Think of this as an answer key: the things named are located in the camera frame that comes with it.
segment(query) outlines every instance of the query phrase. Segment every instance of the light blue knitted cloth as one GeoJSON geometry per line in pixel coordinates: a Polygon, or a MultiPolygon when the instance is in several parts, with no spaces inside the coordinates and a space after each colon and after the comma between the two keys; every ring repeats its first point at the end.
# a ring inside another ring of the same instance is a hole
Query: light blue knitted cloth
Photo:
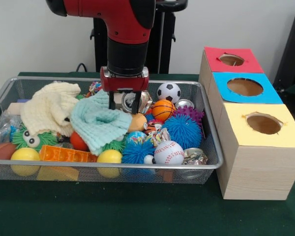
{"type": "Polygon", "coordinates": [[[80,100],[71,114],[71,124],[94,155],[99,155],[104,145],[125,135],[132,116],[120,110],[108,109],[109,97],[100,90],[94,96],[80,100]]]}

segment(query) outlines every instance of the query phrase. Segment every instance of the yellow box top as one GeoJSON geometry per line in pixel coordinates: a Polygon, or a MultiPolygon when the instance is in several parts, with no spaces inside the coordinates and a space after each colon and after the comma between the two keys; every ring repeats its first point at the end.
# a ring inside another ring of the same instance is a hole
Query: yellow box top
{"type": "Polygon", "coordinates": [[[295,121],[284,104],[224,105],[239,145],[295,148],[295,121]]]}

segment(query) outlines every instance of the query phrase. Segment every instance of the green fuzzy toy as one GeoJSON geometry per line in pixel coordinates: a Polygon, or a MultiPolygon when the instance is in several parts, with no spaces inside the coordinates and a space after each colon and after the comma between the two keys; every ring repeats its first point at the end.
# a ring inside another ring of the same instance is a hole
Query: green fuzzy toy
{"type": "Polygon", "coordinates": [[[43,145],[54,146],[58,142],[56,136],[51,132],[31,136],[26,127],[22,125],[21,130],[13,135],[12,143],[17,145],[16,149],[32,148],[39,152],[43,145]]]}
{"type": "Polygon", "coordinates": [[[123,138],[122,141],[117,141],[117,140],[111,141],[109,144],[106,144],[103,147],[103,151],[113,149],[113,150],[116,150],[116,151],[119,151],[120,153],[122,153],[124,148],[125,148],[125,138],[123,138]]]}

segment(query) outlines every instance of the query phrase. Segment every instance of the box with hole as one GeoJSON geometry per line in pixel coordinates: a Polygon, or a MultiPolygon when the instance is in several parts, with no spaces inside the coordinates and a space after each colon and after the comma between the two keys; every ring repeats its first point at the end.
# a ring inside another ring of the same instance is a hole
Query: box with hole
{"type": "Polygon", "coordinates": [[[225,103],[217,131],[224,199],[287,198],[295,181],[295,121],[284,104],[225,103]]]}
{"type": "Polygon", "coordinates": [[[265,74],[213,72],[207,97],[216,127],[223,103],[283,104],[265,74]]]}
{"type": "Polygon", "coordinates": [[[221,49],[205,47],[199,82],[208,92],[212,72],[264,73],[250,49],[221,49]]]}

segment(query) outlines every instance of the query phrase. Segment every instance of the wire mesh basket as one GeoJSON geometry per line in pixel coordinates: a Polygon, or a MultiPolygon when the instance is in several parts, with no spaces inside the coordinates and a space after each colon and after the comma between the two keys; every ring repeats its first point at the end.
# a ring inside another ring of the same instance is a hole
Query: wire mesh basket
{"type": "MultiPolygon", "coordinates": [[[[52,81],[78,83],[82,93],[87,93],[90,83],[96,79],[16,77],[8,80],[0,90],[0,115],[10,103],[18,99],[31,99],[34,93],[52,81]]],[[[148,90],[157,100],[156,91],[165,81],[150,81],[148,90]]],[[[199,111],[205,111],[201,148],[208,157],[207,165],[146,165],[108,164],[81,162],[44,162],[0,160],[0,179],[8,180],[67,180],[93,182],[146,182],[146,183],[197,183],[204,184],[214,169],[223,163],[223,154],[214,126],[207,96],[197,82],[175,82],[181,90],[181,99],[189,99],[199,111]],[[19,176],[12,168],[23,168],[35,174],[19,176]],[[104,177],[101,173],[113,173],[104,177]]]]}

